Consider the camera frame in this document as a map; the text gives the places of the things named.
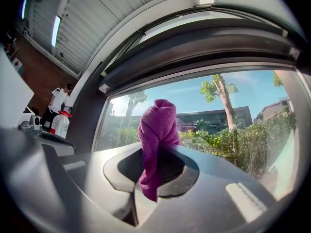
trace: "black pants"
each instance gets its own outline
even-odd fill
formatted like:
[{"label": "black pants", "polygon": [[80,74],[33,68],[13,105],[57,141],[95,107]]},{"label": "black pants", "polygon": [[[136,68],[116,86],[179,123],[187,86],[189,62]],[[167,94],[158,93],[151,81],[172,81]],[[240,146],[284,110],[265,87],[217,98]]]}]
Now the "black pants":
[{"label": "black pants", "polygon": [[54,117],[56,117],[58,115],[58,113],[56,112],[51,112],[48,108],[45,110],[41,120],[40,120],[40,124],[42,125],[42,127],[44,127],[44,124],[46,123],[46,121],[50,122],[50,126],[49,126],[49,132],[50,129],[52,127],[52,122]]}]

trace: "window frame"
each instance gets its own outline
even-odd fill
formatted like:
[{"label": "window frame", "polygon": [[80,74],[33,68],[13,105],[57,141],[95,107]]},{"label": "window frame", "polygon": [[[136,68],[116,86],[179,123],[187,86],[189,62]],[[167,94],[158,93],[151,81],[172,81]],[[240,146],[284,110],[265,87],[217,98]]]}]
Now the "window frame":
[{"label": "window frame", "polygon": [[170,74],[164,77],[160,77],[154,80],[150,80],[138,85],[134,85],[130,88],[124,89],[122,91],[115,92],[114,94],[107,97],[105,104],[103,106],[96,131],[94,134],[93,144],[91,152],[97,151],[98,142],[100,140],[101,130],[105,120],[106,112],[108,109],[108,104],[112,99],[126,96],[132,92],[137,92],[140,90],[146,90],[161,85],[179,82],[182,80],[188,80],[203,76],[210,76],[213,74],[223,74],[237,71],[251,71],[251,70],[291,70],[296,71],[295,66],[284,64],[284,63],[271,63],[271,62],[237,62],[237,63],[225,63],[218,65],[211,65],[205,67],[199,67],[195,69],[190,69],[186,71],[181,71],[175,74]]},{"label": "window frame", "polygon": [[[109,66],[105,77],[101,76],[115,54],[132,39],[129,37],[103,60],[81,90],[72,109],[67,139],[77,146],[78,153],[90,152],[106,98],[140,83],[223,63],[258,61],[295,65],[297,54],[293,56],[291,50],[297,50],[296,46],[282,32],[265,23],[243,19],[188,23],[132,48]],[[102,84],[110,87],[107,94],[98,91]],[[89,120],[86,113],[92,113],[93,120]]]}]

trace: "sky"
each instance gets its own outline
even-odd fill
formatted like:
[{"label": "sky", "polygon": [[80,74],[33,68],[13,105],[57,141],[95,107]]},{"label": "sky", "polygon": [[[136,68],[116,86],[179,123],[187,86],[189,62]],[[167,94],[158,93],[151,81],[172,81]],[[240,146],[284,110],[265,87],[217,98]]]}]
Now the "sky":
[{"label": "sky", "polygon": [[[280,98],[287,97],[283,86],[273,86],[273,70],[251,70],[224,73],[227,84],[233,83],[239,92],[230,95],[233,108],[248,106],[254,119],[267,105],[276,103]],[[213,102],[206,102],[201,94],[201,83],[210,81],[211,76],[204,76],[145,90],[147,100],[139,103],[133,110],[133,116],[140,116],[153,105],[155,99],[167,99],[175,104],[177,113],[194,113],[199,111],[221,110],[224,106],[219,97]],[[125,116],[129,97],[127,95],[113,99],[116,116]]]}]

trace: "window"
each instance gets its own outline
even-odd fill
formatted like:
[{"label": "window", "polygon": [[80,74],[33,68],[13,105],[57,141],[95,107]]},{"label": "window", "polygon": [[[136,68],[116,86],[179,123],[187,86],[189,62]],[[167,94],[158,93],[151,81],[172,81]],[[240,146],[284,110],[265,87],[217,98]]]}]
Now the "window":
[{"label": "window", "polygon": [[[176,105],[183,146],[225,158],[280,199],[293,185],[296,124],[294,109],[284,113],[281,98],[286,97],[286,102],[290,98],[281,81],[274,84],[275,75],[265,69],[182,77],[112,97],[96,150],[139,142],[140,117],[155,99],[167,99]],[[216,86],[220,83],[225,84],[227,97],[220,97]]]},{"label": "window", "polygon": [[201,12],[191,13],[187,15],[179,15],[171,20],[165,21],[147,30],[145,32],[145,35],[140,40],[140,43],[168,29],[172,29],[180,25],[187,24],[187,23],[194,22],[194,21],[210,20],[210,19],[215,19],[215,18],[242,19],[242,17],[239,17],[239,16],[234,16],[232,14],[215,12],[215,11],[201,11]]},{"label": "window", "polygon": [[286,101],[286,100],[283,100],[283,101],[281,101],[281,104],[282,104],[283,106],[286,106],[286,105],[287,105],[287,101]]}]

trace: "white shirt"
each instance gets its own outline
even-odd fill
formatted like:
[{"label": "white shirt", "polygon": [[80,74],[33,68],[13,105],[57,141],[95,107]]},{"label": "white shirt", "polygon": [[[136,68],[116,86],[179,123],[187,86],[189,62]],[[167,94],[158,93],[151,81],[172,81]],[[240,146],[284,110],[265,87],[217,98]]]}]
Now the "white shirt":
[{"label": "white shirt", "polygon": [[66,102],[69,98],[68,94],[64,92],[64,89],[57,88],[52,91],[52,94],[55,96],[52,105],[52,110],[56,113],[61,110],[62,104],[66,105]]}]

